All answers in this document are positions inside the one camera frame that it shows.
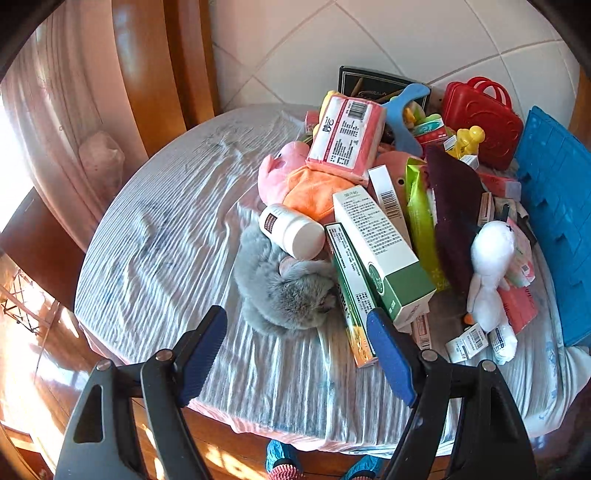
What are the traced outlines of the green and white box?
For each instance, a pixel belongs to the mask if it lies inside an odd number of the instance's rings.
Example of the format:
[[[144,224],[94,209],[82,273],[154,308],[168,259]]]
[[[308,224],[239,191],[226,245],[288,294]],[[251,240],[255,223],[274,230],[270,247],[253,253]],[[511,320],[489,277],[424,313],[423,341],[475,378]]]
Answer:
[[[362,186],[332,195],[342,225],[394,326],[427,313],[436,287],[401,233]]]

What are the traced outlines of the white rabbit plush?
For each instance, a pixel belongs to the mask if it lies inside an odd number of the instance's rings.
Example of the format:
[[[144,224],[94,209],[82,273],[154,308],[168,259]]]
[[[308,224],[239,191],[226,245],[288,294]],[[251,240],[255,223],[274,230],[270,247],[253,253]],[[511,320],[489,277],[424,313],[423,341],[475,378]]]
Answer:
[[[505,275],[514,253],[514,231],[498,220],[484,224],[471,247],[473,276],[467,312],[488,335],[495,361],[500,365],[514,359],[518,345],[499,293],[499,289],[509,289]]]

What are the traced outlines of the yellow duck snowball tongs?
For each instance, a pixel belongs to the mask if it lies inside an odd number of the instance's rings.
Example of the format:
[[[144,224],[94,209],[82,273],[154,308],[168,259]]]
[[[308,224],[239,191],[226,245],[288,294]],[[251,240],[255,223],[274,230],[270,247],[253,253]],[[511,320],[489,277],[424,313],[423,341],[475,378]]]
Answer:
[[[461,160],[467,155],[477,155],[479,146],[485,141],[485,131],[480,126],[459,129],[444,142],[444,150],[454,158]]]

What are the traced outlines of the pink tissue pack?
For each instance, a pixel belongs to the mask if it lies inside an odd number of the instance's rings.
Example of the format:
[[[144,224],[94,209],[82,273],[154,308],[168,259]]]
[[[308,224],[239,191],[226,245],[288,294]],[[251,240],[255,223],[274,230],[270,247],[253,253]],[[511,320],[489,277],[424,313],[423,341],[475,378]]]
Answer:
[[[312,132],[308,168],[367,186],[385,121],[386,109],[376,102],[329,91]]]

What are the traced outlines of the striped white tablecloth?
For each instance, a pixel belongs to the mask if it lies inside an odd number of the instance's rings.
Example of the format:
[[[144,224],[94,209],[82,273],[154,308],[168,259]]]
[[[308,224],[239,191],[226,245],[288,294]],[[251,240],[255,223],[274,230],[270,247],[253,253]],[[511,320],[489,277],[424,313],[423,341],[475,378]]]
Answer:
[[[356,367],[341,313],[287,340],[259,335],[242,320],[232,270],[242,230],[262,207],[257,170],[303,134],[307,111],[239,108],[155,154],[101,220],[75,314],[95,348],[140,363],[221,306],[228,333],[192,410],[303,450],[388,457],[410,411],[379,366]]]

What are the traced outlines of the green white toothpaste box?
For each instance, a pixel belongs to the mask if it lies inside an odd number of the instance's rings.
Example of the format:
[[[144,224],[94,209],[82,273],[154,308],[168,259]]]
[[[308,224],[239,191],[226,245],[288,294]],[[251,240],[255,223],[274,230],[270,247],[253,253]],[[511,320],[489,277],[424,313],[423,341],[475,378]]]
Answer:
[[[342,224],[331,223],[325,226],[325,236],[332,264],[337,270],[346,334],[353,360],[356,367],[366,368],[378,360],[367,333],[367,317],[377,307],[377,301],[370,289],[363,264]]]

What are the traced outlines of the grey plush toy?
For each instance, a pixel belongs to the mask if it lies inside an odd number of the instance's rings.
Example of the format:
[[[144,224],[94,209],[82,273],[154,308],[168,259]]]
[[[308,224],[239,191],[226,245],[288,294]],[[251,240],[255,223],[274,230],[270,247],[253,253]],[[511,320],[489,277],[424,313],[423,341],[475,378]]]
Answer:
[[[291,338],[321,327],[339,304],[332,263],[290,257],[256,224],[240,235],[233,275],[243,320],[264,336]]]

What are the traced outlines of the white pill bottle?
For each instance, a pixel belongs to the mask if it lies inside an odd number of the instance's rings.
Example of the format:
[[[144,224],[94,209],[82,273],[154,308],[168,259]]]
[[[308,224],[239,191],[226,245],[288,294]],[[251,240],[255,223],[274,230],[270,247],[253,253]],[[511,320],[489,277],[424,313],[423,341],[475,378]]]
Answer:
[[[260,213],[259,229],[273,244],[297,260],[312,260],[325,246],[322,224],[282,204],[267,206]]]

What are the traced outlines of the dark maroon pouch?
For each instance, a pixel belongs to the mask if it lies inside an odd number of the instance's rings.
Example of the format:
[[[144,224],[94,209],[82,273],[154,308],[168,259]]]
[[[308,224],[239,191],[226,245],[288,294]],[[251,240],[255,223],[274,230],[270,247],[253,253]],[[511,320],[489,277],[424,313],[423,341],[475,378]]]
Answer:
[[[451,287],[467,296],[474,273],[471,247],[485,190],[476,171],[441,147],[425,149],[428,184],[433,190],[439,260]]]

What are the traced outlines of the narrow white barcode box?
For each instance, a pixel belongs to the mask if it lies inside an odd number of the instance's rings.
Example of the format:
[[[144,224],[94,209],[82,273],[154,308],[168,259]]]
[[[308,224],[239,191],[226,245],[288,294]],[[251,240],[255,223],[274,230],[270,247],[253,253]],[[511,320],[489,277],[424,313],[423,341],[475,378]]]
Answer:
[[[402,204],[391,180],[386,166],[378,166],[369,170],[370,190],[377,204],[383,210],[399,234],[412,246]]]

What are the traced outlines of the blue plastic storage crate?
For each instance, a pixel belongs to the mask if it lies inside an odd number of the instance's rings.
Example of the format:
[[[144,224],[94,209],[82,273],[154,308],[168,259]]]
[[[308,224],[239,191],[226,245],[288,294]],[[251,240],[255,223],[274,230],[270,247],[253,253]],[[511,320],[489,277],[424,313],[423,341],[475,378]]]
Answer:
[[[590,151],[541,108],[515,153],[521,203],[552,274],[563,339],[590,345]]]

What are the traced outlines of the pink flamingo plush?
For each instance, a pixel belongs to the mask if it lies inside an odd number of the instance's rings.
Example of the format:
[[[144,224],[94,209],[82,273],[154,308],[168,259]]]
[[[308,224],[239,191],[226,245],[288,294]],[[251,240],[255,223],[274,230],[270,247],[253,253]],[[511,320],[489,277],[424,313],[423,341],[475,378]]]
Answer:
[[[259,166],[257,189],[260,200],[266,206],[283,203],[287,196],[287,177],[295,170],[304,167],[310,146],[301,141],[287,143],[276,155],[267,155]]]

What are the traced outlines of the orange cloth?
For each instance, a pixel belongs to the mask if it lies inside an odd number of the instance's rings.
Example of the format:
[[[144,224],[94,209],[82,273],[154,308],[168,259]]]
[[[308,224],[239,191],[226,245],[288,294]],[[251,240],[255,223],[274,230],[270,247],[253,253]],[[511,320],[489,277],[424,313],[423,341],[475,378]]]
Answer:
[[[332,195],[355,186],[351,181],[304,166],[287,176],[283,205],[321,224],[335,221]]]

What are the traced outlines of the red toy suitcase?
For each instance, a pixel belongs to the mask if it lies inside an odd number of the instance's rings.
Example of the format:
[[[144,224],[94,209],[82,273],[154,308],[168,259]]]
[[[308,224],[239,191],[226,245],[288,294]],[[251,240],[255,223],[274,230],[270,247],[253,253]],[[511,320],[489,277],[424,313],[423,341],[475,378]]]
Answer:
[[[500,171],[509,168],[524,125],[502,84],[483,76],[451,82],[444,93],[441,113],[452,130],[481,127],[485,140],[479,146],[479,161]]]

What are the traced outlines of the black and gold box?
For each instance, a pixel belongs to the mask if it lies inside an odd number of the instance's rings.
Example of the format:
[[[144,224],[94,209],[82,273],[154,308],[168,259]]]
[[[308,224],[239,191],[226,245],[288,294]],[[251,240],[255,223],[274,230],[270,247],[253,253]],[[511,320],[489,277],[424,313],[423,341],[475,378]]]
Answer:
[[[413,83],[416,81],[392,73],[352,66],[339,67],[339,93],[380,104],[400,95]]]

